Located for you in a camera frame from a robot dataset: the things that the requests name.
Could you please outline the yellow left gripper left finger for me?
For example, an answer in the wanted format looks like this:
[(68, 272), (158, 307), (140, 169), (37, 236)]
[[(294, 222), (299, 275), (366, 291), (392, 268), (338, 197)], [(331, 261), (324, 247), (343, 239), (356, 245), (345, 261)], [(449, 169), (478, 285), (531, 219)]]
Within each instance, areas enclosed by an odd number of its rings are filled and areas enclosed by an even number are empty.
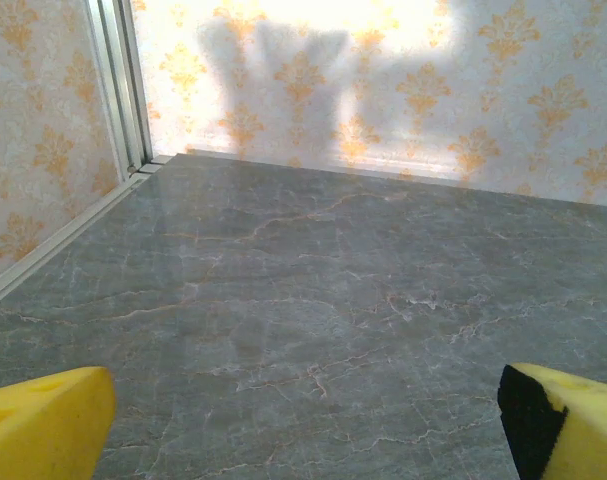
[(91, 480), (115, 412), (105, 367), (0, 388), (0, 480)]

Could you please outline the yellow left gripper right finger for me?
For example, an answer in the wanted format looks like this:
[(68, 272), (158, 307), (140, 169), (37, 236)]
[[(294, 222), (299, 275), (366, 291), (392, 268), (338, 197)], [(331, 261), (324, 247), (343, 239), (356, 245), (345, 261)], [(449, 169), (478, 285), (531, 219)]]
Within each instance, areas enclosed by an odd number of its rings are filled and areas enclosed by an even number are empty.
[(607, 384), (514, 363), (497, 401), (520, 480), (607, 480)]

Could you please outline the aluminium floor rail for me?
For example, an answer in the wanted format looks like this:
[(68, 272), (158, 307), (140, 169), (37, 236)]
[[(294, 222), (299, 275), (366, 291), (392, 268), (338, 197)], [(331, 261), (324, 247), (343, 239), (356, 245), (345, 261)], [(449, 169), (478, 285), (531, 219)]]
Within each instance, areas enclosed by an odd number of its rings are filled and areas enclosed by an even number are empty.
[(123, 184), (116, 187), (95, 205), (89, 207), (2, 273), (0, 275), (0, 301), (171, 159), (172, 156), (159, 155), (150, 163), (143, 165)]

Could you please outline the aluminium frame post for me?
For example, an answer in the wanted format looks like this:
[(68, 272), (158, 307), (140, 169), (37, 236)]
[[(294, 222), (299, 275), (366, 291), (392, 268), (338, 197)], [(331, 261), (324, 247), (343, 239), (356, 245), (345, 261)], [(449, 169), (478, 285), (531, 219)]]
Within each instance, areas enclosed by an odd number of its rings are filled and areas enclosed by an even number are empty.
[(117, 165), (124, 178), (154, 158), (133, 0), (84, 0), (99, 63)]

